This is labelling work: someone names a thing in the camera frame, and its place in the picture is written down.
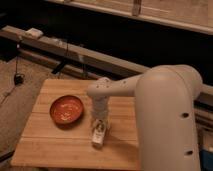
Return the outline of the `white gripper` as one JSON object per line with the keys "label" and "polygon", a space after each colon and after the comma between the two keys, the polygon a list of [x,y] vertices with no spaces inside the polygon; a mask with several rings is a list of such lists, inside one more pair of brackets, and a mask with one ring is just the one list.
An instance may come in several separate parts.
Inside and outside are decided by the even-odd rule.
{"label": "white gripper", "polygon": [[91,123],[90,127],[91,130],[94,130],[96,127],[96,119],[104,120],[105,124],[105,136],[108,135],[111,123],[110,119],[108,117],[108,101],[109,99],[107,97],[99,97],[99,98],[93,98],[92,99],[92,111],[91,114],[93,117],[91,117]]}

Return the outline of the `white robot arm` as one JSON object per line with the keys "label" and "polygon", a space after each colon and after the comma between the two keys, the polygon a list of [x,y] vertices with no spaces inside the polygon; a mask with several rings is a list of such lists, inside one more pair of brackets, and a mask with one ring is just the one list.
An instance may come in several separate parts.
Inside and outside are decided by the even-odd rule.
{"label": "white robot arm", "polygon": [[194,100],[202,77],[188,65],[161,65],[119,81],[101,78],[87,88],[92,117],[108,119],[108,99],[134,98],[142,171],[201,171]]}

